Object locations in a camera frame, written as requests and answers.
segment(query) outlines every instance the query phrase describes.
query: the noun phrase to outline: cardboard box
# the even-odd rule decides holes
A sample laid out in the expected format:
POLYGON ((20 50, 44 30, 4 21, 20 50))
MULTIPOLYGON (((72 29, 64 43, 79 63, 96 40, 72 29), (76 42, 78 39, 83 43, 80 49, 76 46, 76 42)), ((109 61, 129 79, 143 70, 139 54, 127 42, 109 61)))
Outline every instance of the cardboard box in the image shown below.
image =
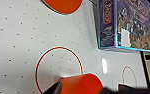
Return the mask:
POLYGON ((147 0, 98 0, 98 48, 150 52, 150 3, 147 0))

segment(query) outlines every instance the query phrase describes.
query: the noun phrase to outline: blurry object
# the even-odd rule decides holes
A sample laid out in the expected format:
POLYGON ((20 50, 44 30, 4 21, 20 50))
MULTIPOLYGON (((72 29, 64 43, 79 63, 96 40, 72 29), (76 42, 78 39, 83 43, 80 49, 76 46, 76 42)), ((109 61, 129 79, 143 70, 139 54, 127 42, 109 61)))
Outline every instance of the blurry object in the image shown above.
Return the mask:
POLYGON ((150 3, 99 0, 98 47, 150 52, 150 3))
POLYGON ((118 85, 117 92, 112 91, 108 88, 103 88, 99 94, 150 94, 150 89, 147 88, 133 88, 127 85, 118 85))

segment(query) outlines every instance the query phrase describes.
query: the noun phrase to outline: orange lid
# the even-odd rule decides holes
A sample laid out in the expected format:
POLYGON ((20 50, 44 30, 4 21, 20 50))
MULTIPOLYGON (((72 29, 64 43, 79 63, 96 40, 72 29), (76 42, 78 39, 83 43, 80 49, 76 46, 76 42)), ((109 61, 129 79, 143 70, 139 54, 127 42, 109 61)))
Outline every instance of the orange lid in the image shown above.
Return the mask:
POLYGON ((42 0, 48 7, 56 12, 70 14, 81 5, 82 0, 42 0))

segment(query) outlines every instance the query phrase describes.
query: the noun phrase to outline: red circle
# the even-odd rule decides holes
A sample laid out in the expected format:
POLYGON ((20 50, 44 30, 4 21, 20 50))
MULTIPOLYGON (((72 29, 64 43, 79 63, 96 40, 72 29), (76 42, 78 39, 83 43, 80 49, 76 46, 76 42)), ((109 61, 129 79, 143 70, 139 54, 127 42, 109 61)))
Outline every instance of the red circle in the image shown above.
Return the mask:
POLYGON ((77 56, 73 51, 71 51, 71 50, 68 49, 68 48, 64 48, 64 47, 55 47, 55 48, 49 49, 49 50, 46 51, 46 52, 41 56, 41 58, 39 59, 38 64, 37 64, 37 66, 36 66, 36 71, 35 71, 35 81, 36 81, 36 85, 37 85, 37 88, 38 88, 38 90, 39 90, 39 92, 40 92, 41 94, 42 94, 42 90, 41 90, 40 87, 39 87, 38 79, 37 79, 38 67, 39 67, 39 64, 40 64, 41 60, 43 59, 43 57, 44 57, 47 53, 49 53, 50 51, 55 50, 55 49, 65 49, 65 50, 71 52, 71 53, 77 58, 77 60, 78 60, 78 62, 79 62, 79 64, 80 64, 80 67, 81 67, 81 74, 83 74, 83 69, 82 69, 82 64, 81 64, 81 62, 80 62, 80 59, 78 58, 78 56, 77 56))
POLYGON ((126 67, 123 69, 123 74, 122 74, 123 84, 124 84, 124 73, 125 73, 125 69, 130 69, 130 70, 132 71, 132 73, 133 73, 133 75, 134 75, 134 79, 135 79, 136 87, 137 87, 137 80, 136 80, 136 76, 135 76, 135 74, 134 74, 134 72, 133 72, 132 68, 131 68, 131 67, 128 67, 128 66, 126 66, 126 67))

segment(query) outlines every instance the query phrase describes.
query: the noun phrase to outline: box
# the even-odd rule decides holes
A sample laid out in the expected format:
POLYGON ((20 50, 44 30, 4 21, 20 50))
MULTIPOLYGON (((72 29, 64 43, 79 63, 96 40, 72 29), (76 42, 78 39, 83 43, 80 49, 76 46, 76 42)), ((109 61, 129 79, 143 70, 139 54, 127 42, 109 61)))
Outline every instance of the box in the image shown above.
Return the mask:
POLYGON ((98 48, 150 52, 147 0, 98 0, 98 48))

